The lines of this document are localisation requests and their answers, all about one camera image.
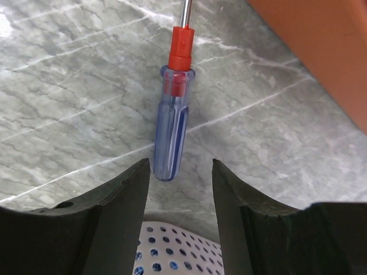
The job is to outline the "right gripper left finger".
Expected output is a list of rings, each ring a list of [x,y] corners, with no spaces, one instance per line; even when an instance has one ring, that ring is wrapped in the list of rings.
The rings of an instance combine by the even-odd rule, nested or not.
[[[1,208],[2,274],[132,274],[150,162],[53,208]]]

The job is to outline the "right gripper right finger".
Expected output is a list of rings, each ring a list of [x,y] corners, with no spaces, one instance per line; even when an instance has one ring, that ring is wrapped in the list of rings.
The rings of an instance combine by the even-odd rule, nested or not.
[[[212,167],[226,274],[365,274],[366,204],[319,202],[303,210],[280,203]]]

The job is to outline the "red blue screwdriver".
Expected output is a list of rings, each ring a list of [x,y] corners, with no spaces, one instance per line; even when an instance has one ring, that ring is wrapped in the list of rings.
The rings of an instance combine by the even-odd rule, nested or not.
[[[161,68],[162,95],[154,143],[153,172],[168,182],[178,172],[189,116],[188,95],[196,74],[191,68],[194,30],[189,26],[192,1],[183,1],[181,20],[173,27],[167,65]]]

